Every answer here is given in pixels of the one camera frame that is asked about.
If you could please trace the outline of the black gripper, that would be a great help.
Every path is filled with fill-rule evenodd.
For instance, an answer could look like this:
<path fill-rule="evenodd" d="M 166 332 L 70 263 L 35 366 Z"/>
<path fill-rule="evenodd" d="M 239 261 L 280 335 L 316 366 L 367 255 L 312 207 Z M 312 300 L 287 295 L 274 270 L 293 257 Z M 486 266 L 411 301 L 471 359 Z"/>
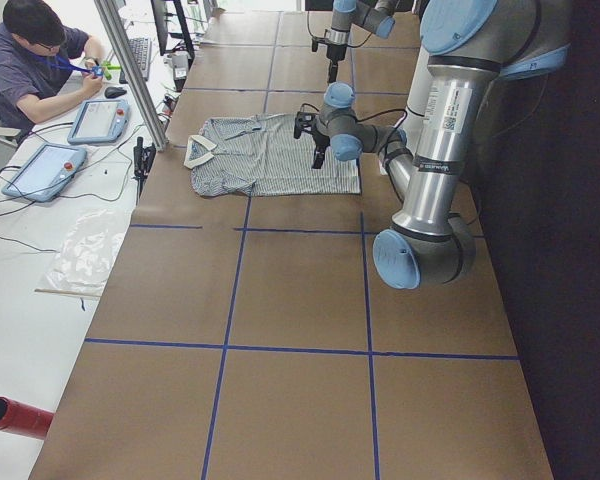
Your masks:
<path fill-rule="evenodd" d="M 297 112 L 294 119 L 293 138 L 299 140 L 303 133 L 309 134 L 314 141 L 312 166 L 321 168 L 324 164 L 326 149 L 330 146 L 330 138 L 318 128 L 317 113 Z"/>
<path fill-rule="evenodd" d="M 330 60 L 327 83 L 334 83 L 338 75 L 338 63 L 345 58 L 348 46 L 348 32 L 337 29 L 326 29 L 322 37 L 311 35 L 311 50 L 316 52 L 318 46 L 327 47 L 326 56 Z"/>

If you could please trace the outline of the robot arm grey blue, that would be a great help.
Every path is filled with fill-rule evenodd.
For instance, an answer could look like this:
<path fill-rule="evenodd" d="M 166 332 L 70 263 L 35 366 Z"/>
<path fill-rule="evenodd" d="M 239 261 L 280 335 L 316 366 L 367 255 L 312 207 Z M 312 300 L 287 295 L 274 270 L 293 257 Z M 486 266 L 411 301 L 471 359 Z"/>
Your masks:
<path fill-rule="evenodd" d="M 451 210 L 480 106 L 499 80 L 526 79 L 560 68 L 569 49 L 568 1 L 415 2 L 420 52 L 406 118 L 367 125 L 354 110 L 353 88 L 330 77 L 321 108 L 298 112 L 296 135 L 309 135 L 320 168 L 376 154 L 401 209 L 373 243 L 381 279 L 396 289 L 446 284 L 470 270 L 475 243 Z"/>
<path fill-rule="evenodd" d="M 318 51 L 320 45 L 326 47 L 326 58 L 329 60 L 327 84 L 337 80 L 339 63 L 342 62 L 349 49 L 361 47 L 365 41 L 355 45 L 350 42 L 351 28 L 360 27 L 368 33 L 387 39 L 392 32 L 394 14 L 399 10 L 400 1 L 364 1 L 337 0 L 332 3 L 331 23 L 322 36 L 311 32 L 310 22 L 306 20 L 307 31 L 311 38 L 311 50 Z"/>

